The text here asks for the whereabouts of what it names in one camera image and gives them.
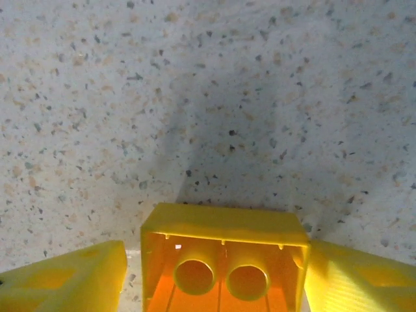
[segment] cylindrical tube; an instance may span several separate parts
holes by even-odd
[[[176,286],[184,293],[208,293],[216,282],[221,243],[215,240],[184,240],[174,268]]]
[[[240,300],[252,301],[264,296],[270,276],[262,246],[249,243],[226,243],[228,291]]]

